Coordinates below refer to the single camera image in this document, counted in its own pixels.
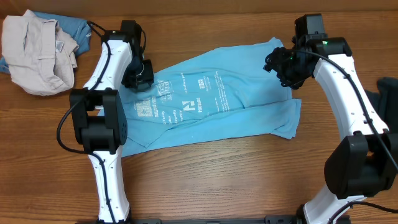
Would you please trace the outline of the light blue printed t-shirt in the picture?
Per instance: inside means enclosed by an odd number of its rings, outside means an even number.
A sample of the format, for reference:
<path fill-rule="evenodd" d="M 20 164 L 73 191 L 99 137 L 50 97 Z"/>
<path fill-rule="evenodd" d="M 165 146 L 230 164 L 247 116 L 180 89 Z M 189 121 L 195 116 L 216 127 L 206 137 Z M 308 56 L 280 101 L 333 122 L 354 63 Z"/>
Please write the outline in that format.
<path fill-rule="evenodd" d="M 121 88 L 123 156 L 199 142 L 296 135 L 302 102 L 264 70 L 282 42 L 220 47 L 165 68 L 146 90 Z"/>

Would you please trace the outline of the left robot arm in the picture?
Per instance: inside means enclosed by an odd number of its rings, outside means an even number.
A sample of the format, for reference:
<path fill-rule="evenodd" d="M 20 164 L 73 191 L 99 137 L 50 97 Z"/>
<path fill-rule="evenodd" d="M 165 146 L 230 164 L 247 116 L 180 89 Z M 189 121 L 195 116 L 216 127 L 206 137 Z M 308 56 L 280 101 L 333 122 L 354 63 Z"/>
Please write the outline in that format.
<path fill-rule="evenodd" d="M 97 223 L 132 223 L 124 190 L 121 156 L 127 140 L 127 119 L 121 87 L 145 90 L 154 83 L 150 60 L 144 58 L 146 34 L 134 20 L 118 30 L 89 21 L 100 37 L 101 56 L 91 78 L 69 96 L 75 138 L 93 166 L 99 198 Z"/>

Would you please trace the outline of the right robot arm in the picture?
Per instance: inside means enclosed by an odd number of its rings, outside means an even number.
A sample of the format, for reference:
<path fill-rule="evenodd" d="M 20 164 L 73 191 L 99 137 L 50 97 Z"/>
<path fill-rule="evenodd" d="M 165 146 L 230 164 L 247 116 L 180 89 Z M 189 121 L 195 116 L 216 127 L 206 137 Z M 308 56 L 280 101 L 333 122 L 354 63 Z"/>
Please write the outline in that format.
<path fill-rule="evenodd" d="M 340 144 L 324 166 L 325 186 L 295 215 L 268 215 L 266 223 L 349 223 L 347 211 L 389 190 L 397 175 L 397 135 L 375 112 L 342 37 L 329 37 L 321 14 L 295 21 L 293 47 L 278 47 L 264 69 L 284 87 L 300 88 L 308 78 L 322 87 L 332 108 Z"/>

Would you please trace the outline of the black folded garment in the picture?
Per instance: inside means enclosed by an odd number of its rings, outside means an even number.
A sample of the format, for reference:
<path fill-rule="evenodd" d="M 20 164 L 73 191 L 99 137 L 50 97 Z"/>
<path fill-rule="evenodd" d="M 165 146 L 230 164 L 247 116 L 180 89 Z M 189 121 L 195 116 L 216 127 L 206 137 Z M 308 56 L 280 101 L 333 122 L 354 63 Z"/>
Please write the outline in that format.
<path fill-rule="evenodd" d="M 390 132 L 397 133 L 398 81 L 396 78 L 383 77 L 377 81 L 379 93 L 366 90 L 366 94 L 379 117 L 387 124 Z"/>

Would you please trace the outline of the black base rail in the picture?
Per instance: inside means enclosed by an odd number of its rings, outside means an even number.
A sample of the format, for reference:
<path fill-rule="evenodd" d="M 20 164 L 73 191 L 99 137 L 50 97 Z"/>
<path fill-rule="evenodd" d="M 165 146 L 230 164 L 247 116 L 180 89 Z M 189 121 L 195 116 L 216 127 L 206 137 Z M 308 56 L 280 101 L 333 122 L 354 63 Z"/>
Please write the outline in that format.
<path fill-rule="evenodd" d="M 232 218 L 232 219 L 199 219 L 199 220 L 161 220 L 161 219 L 132 219 L 118 221 L 119 224 L 304 224 L 295 215 L 267 215 L 264 218 Z"/>

